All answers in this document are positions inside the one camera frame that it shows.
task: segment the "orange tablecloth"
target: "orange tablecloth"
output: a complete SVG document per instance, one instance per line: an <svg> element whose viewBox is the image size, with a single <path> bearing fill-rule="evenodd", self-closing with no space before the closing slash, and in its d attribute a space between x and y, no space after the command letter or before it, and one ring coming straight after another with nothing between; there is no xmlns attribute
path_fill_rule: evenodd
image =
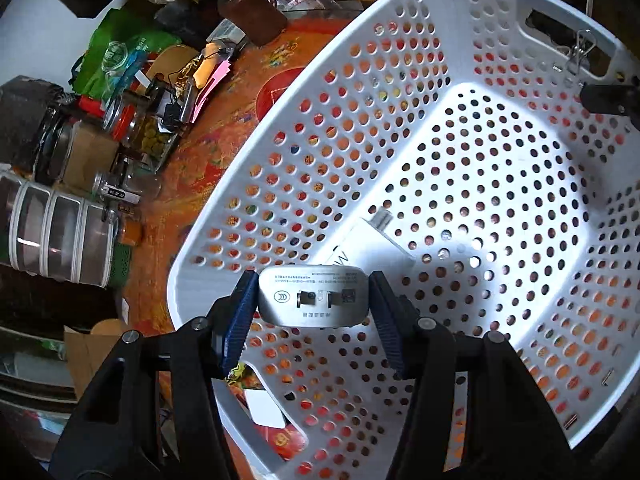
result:
<svg viewBox="0 0 640 480"><path fill-rule="evenodd" d="M232 75L215 90L196 125L180 142L162 172L159 197L141 208L145 237L133 251L123 294L130 307L129 323L143 334L174 329L166 282L191 226L270 102L347 23L303 18L290 22L270 44L245 48Z"/></svg>

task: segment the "blue gripper pad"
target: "blue gripper pad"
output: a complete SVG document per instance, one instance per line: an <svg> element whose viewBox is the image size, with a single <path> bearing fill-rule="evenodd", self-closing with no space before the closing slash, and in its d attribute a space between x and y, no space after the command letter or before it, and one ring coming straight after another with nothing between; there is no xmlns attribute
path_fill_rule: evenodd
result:
<svg viewBox="0 0 640 480"><path fill-rule="evenodd" d="M238 365L257 307L258 274L246 270L231 295L216 300L207 315L213 327L212 347L224 377Z"/></svg>
<svg viewBox="0 0 640 480"><path fill-rule="evenodd" d="M403 379L415 379L422 372L423 354L415 348L421 343L415 331L418 310L406 297L396 298L378 270L369 277L369 308L389 364Z"/></svg>

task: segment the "perforated basket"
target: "perforated basket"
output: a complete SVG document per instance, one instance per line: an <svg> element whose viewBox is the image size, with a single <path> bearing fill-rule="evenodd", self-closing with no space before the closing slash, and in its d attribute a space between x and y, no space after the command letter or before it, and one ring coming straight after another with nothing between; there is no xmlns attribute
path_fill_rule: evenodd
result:
<svg viewBox="0 0 640 480"><path fill-rule="evenodd" d="M571 76L526 25L532 10L589 29L606 75ZM170 274L174 325L243 269L325 263L355 219L388 208L385 232L416 261L388 276L396 293L453 331L507 334L575 446L640 363L640 136L578 94L638 72L559 0L379 0L296 79L216 187ZM308 439L284 463L216 388L260 472L384 477L412 386L370 320L292 330L256 319L242 358ZM447 467L462 452L458 382Z"/></svg>

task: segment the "pink paper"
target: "pink paper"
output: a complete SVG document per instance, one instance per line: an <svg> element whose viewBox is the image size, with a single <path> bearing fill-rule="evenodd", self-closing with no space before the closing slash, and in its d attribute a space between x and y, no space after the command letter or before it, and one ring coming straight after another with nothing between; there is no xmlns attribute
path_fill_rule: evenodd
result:
<svg viewBox="0 0 640 480"><path fill-rule="evenodd" d="M218 65L218 68L214 70L213 74L207 81L207 84L204 85L204 88L200 90L198 94L198 98L196 99L196 105L193 109L193 113L191 114L191 124L193 124L198 115L204 108L204 105L207 103L207 97L211 93L211 91L222 81L222 79L231 72L231 63L228 61L223 61Z"/></svg>

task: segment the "brown mug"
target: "brown mug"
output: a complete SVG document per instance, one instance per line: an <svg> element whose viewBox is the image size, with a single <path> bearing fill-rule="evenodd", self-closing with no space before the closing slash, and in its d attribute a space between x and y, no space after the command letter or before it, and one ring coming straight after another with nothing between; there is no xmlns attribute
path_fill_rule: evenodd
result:
<svg viewBox="0 0 640 480"><path fill-rule="evenodd" d="M255 46L274 40L287 26L276 0L229 0L220 14L241 28Z"/></svg>

